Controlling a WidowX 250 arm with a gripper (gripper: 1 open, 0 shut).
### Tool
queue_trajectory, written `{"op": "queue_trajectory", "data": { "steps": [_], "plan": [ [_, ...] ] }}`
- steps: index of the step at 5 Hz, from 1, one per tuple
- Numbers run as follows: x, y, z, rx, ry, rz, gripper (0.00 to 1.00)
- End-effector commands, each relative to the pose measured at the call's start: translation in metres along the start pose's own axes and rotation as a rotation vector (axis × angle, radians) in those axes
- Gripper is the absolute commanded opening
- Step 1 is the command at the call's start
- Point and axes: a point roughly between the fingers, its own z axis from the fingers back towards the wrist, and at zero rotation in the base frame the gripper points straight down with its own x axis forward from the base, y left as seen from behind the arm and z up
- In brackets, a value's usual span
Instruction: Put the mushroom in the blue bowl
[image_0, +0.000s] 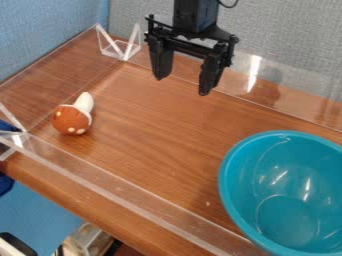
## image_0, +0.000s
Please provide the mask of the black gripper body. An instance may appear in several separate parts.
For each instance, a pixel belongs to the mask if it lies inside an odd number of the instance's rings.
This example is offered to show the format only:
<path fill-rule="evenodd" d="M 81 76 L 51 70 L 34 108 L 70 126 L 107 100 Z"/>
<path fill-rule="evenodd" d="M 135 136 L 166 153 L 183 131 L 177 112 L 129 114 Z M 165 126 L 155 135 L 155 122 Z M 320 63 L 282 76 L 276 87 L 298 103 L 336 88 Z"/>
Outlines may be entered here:
<path fill-rule="evenodd" d="M 154 14 L 149 14 L 146 20 L 149 23 L 149 29 L 145 34 L 146 43 L 147 37 L 155 35 L 169 42 L 174 54 L 179 52 L 202 60 L 213 51 L 217 43 L 226 43 L 226 67 L 233 64 L 236 45 L 240 43 L 240 38 L 225 31 L 215 21 L 199 28 L 197 23 L 187 21 L 182 21 L 178 25 L 170 24 Z"/>

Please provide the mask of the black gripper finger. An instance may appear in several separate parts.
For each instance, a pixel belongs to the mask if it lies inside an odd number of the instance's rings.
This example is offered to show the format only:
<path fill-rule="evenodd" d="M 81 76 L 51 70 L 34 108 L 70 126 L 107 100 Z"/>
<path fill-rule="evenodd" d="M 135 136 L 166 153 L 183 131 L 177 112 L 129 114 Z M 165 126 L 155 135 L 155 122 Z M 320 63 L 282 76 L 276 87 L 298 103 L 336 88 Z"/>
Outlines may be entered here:
<path fill-rule="evenodd" d="M 150 47 L 153 73 L 155 78 L 162 80 L 173 71 L 174 50 L 170 48 L 169 42 L 155 35 L 147 37 L 147 43 Z"/>
<path fill-rule="evenodd" d="M 213 51 L 205 57 L 199 75 L 199 95 L 210 94 L 211 89 L 218 85 L 223 69 L 226 67 L 226 43 L 217 43 Z"/>

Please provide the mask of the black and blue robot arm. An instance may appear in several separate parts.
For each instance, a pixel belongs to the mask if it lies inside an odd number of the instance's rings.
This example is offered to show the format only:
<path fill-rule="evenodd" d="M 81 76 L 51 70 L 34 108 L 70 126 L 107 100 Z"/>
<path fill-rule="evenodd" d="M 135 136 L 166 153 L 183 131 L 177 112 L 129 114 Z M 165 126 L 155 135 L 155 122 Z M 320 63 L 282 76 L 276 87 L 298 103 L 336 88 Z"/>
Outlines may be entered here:
<path fill-rule="evenodd" d="M 203 60 L 199 74 L 199 95 L 206 96 L 218 86 L 226 67 L 233 65 L 240 38 L 219 28 L 219 6 L 234 8 L 221 0 L 174 0 L 173 24 L 150 13 L 145 33 L 150 49 L 153 73 L 158 80 L 173 72 L 174 53 L 181 52 Z"/>

